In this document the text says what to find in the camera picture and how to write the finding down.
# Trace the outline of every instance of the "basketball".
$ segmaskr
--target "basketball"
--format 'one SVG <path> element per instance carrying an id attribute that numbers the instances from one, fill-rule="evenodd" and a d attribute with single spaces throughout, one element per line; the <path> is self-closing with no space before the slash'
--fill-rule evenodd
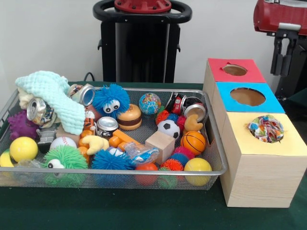
<path id="1" fill-rule="evenodd" d="M 204 136 L 196 131 L 187 132 L 181 138 L 180 145 L 186 147 L 195 156 L 200 155 L 206 148 L 206 140 Z"/>

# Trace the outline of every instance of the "multicolored cloth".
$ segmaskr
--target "multicolored cloth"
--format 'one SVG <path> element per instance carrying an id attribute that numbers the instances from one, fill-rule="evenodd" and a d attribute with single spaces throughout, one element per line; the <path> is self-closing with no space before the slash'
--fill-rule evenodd
<path id="1" fill-rule="evenodd" d="M 248 124 L 248 129 L 263 142 L 275 143 L 283 139 L 283 125 L 272 115 L 257 117 Z"/>

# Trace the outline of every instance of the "metal mesh basket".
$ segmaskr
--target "metal mesh basket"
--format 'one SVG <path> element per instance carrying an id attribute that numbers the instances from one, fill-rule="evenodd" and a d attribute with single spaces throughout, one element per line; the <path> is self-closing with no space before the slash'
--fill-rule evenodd
<path id="1" fill-rule="evenodd" d="M 139 104 L 140 97 L 146 92 L 157 94 L 165 105 L 171 92 L 180 92 L 188 97 L 198 97 L 205 104 L 207 115 L 201 133 L 206 138 L 206 149 L 199 156 L 207 160 L 212 172 L 175 172 L 175 171 L 131 171 L 131 170 L 75 170 L 41 168 L 0 167 L 0 186 L 18 187 L 75 187 L 75 188 L 146 188 L 146 189 L 197 189 L 209 190 L 217 177 L 227 170 L 227 161 L 221 138 L 208 96 L 197 90 L 160 90 L 126 88 L 132 104 Z M 0 112 L 0 152 L 9 148 L 9 125 L 7 117 L 19 112 L 18 92 L 15 91 Z M 133 131 L 125 131 L 129 136 L 144 144 L 156 130 L 154 115 L 143 115 L 142 126 Z M 38 153 L 36 159 L 43 162 L 44 155 Z M 203 186 L 194 186 L 198 182 Z"/>

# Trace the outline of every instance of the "red machine part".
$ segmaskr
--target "red machine part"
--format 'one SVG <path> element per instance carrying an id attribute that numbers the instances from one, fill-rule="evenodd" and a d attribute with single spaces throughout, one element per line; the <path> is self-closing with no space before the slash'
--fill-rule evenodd
<path id="1" fill-rule="evenodd" d="M 276 32 L 280 23 L 301 25 L 299 35 L 307 35 L 307 8 L 286 6 L 258 0 L 254 27 L 258 32 Z"/>
<path id="2" fill-rule="evenodd" d="M 130 13 L 163 13 L 172 8 L 169 0 L 115 0 L 114 7 Z"/>

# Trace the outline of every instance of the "small yellow ball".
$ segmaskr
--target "small yellow ball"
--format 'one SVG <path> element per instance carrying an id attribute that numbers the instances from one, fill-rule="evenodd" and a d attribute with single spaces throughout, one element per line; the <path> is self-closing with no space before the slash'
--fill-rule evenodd
<path id="1" fill-rule="evenodd" d="M 28 137 L 14 140 L 10 145 L 10 155 L 16 161 L 33 160 L 38 153 L 36 142 Z"/>
<path id="2" fill-rule="evenodd" d="M 188 161 L 184 171 L 212 171 L 211 165 L 202 158 L 194 158 Z M 209 176 L 186 176 L 186 180 L 194 186 L 204 186 L 208 183 Z"/>

